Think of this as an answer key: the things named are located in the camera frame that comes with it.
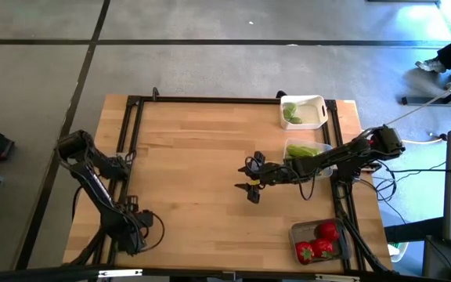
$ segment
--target strawberry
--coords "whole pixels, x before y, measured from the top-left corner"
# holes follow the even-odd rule
[[[337,225],[335,222],[321,223],[316,227],[316,236],[329,241],[335,241],[339,238]]]
[[[314,256],[317,258],[328,259],[333,256],[334,246],[327,239],[316,239],[311,241]]]
[[[298,242],[295,244],[295,251],[297,252],[297,259],[301,264],[309,264],[314,258],[314,251],[308,242]]]

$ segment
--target red strawberry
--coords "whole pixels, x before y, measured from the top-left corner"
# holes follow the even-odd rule
[[[318,227],[316,227],[316,236],[330,241],[337,240],[339,237],[337,225],[335,222],[325,222],[319,224]]]
[[[328,259],[334,253],[334,246],[332,242],[327,239],[316,239],[311,241],[314,256],[317,258]]]
[[[309,264],[314,258],[314,251],[308,242],[298,242],[295,244],[295,251],[297,252],[297,259],[301,264]]]

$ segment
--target white container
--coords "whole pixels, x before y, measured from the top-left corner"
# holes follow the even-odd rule
[[[330,146],[328,144],[322,144],[322,143],[316,143],[316,142],[309,142],[309,141],[305,141],[305,140],[301,140],[301,139],[289,138],[285,142],[285,149],[284,149],[284,152],[283,152],[283,159],[288,157],[287,156],[287,147],[289,145],[306,146],[306,147],[309,147],[309,148],[317,149],[320,154],[322,152],[326,152],[326,151],[332,149],[332,146]],[[316,176],[316,179],[322,179],[322,178],[329,177],[329,176],[332,175],[333,171],[334,170],[331,167],[325,168],[321,172],[319,172],[319,174]]]
[[[283,116],[283,104],[295,103],[297,110],[295,116],[302,119],[301,124],[291,124]],[[318,129],[328,121],[327,105],[322,96],[283,96],[280,103],[280,125],[282,128],[291,129]]]

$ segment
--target concrete floor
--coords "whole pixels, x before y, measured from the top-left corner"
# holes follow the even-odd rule
[[[0,0],[0,38],[90,39],[102,4]],[[451,41],[450,14],[434,4],[364,0],[117,0],[100,37]],[[0,45],[0,131],[16,140],[13,156],[0,163],[0,270],[11,269],[18,255],[86,49]],[[398,104],[401,96],[442,93],[448,74],[413,65],[433,56],[435,49],[418,47],[98,46],[71,130],[95,133],[106,94],[149,95],[153,86],[166,96],[273,97],[283,89],[354,99],[367,128],[411,110]],[[426,108],[394,126],[404,139],[427,140],[429,132],[451,129],[451,108]],[[445,148],[407,145],[390,166],[428,168],[444,161]],[[443,179],[439,173],[409,177],[391,204],[409,221],[440,216]],[[59,171],[30,267],[61,263],[76,187]],[[381,209],[386,225],[398,222],[389,207]],[[420,274],[421,249],[408,255],[406,269],[395,267]]]

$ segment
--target wooden tabletop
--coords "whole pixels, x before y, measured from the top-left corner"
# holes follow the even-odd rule
[[[119,95],[106,98],[95,137],[105,154],[116,149],[126,99]],[[337,101],[337,108],[342,136],[348,142],[361,132],[356,106],[354,101]],[[276,105],[144,103],[128,195],[137,195],[141,209],[149,209],[164,220],[166,236],[146,253],[133,257],[118,253],[116,264],[158,269],[342,272],[338,260],[298,265],[288,238],[288,230],[296,222],[335,217],[328,179],[316,181],[310,201],[301,199],[297,186],[278,185],[266,187],[260,204],[252,204],[246,192],[234,186],[248,180],[237,171],[245,157],[260,150],[268,161],[281,162],[287,138],[324,143],[321,129],[282,130]],[[363,178],[371,181],[369,175]],[[308,193],[310,184],[303,187]],[[355,184],[353,193],[360,233],[373,253],[391,268],[375,192]],[[99,213],[86,193],[81,193],[64,262],[79,255],[98,226]],[[161,225],[156,222],[147,243],[154,244],[160,235]]]

